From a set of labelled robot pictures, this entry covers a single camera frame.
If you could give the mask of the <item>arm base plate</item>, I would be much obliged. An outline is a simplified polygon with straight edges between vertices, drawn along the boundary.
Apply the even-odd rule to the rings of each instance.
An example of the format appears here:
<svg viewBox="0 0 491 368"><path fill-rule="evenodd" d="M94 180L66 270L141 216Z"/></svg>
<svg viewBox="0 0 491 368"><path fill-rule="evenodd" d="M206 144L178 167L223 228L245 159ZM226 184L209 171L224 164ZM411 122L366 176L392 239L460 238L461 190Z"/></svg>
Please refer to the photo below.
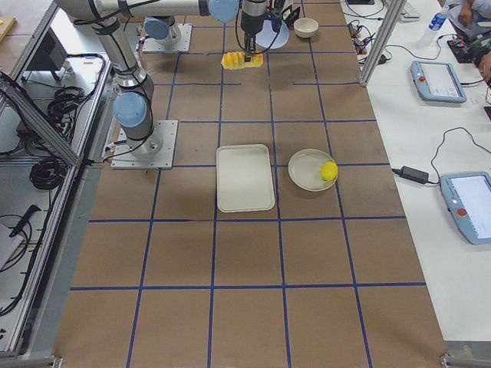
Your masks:
<svg viewBox="0 0 491 368"><path fill-rule="evenodd" d="M154 120L153 133L142 146L129 140L120 129L120 140L126 143L115 147L112 169L172 169L178 130L177 120Z"/></svg>
<svg viewBox="0 0 491 368"><path fill-rule="evenodd" d="M187 52L190 46L190 39L192 33L191 24L179 24L181 31L181 39L175 44L161 44L155 39L147 36L143 43L142 52L146 54L175 54L180 52Z"/></svg>

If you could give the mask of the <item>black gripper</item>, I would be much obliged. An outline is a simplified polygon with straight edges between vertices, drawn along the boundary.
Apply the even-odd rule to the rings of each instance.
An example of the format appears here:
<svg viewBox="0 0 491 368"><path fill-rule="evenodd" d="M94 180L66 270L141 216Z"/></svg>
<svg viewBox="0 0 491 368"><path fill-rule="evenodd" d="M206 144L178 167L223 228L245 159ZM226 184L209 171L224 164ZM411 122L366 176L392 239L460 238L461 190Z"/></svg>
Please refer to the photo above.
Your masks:
<svg viewBox="0 0 491 368"><path fill-rule="evenodd" d="M254 54L256 52L255 39L256 35L254 33L246 32L244 34L244 49L247 54Z"/></svg>

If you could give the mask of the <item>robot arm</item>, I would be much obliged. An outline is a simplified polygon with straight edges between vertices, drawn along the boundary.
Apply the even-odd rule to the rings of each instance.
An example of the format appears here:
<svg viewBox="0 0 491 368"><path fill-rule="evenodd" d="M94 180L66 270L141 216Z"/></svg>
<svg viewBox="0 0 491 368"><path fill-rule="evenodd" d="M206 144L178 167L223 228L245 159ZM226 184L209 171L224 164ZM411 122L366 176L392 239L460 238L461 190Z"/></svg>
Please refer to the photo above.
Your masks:
<svg viewBox="0 0 491 368"><path fill-rule="evenodd" d="M181 31L174 16L146 17L143 28L147 36L161 44L175 44L181 39Z"/></svg>
<svg viewBox="0 0 491 368"><path fill-rule="evenodd" d="M131 51L120 28L118 16L126 18L172 18L175 15L211 16L227 23L241 17L244 32L244 53L226 58L239 67L248 67L259 60L256 35L264 20L274 9L268 1L57 1L57 6L74 18L76 25L90 25L109 57L121 94L113 104L113 112L123 128L129 150L146 161L162 150L163 137L153 121L151 97L153 81Z"/></svg>

